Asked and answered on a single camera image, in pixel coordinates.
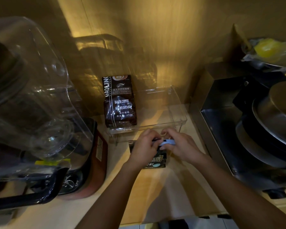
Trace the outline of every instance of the cooking pot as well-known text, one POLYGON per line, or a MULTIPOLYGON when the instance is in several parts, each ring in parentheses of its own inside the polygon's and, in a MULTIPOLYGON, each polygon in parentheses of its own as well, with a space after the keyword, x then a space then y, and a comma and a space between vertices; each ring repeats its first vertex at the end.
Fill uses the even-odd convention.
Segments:
POLYGON ((273 85, 267 97, 255 100, 253 113, 271 135, 286 144, 286 81, 273 85))

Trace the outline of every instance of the countertop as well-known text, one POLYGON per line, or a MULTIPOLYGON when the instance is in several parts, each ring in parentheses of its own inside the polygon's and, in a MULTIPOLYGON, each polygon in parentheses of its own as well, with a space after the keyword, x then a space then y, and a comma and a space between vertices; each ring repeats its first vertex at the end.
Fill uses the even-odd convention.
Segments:
MULTIPOLYGON (((73 201, 59 198, 44 204, 19 210, 17 217, 5 227, 8 229, 64 228, 74 229, 92 204, 116 176, 122 164, 129 157, 128 140, 135 135, 125 134, 118 138, 115 146, 112 138, 105 133, 104 116, 97 116, 98 130, 109 142, 107 177, 103 186, 92 196, 73 201)), ((203 142, 187 115, 187 122, 181 132, 191 135, 198 148, 205 152, 203 142)), ((270 200, 286 212, 286 198, 270 200)), ((204 216, 226 213, 225 208, 212 191, 204 177, 190 164, 180 161, 173 154, 168 156, 167 167, 145 169, 137 177, 121 224, 159 222, 189 215, 204 216)))

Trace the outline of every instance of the clear acrylic shelf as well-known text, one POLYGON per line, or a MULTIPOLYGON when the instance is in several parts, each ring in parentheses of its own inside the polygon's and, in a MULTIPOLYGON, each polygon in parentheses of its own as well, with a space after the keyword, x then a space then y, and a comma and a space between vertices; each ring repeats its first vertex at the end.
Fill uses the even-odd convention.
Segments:
POLYGON ((137 125, 107 128, 107 133, 117 138, 117 134, 141 131, 147 128, 176 127, 180 130, 187 121, 185 108, 173 86, 135 91, 137 125))

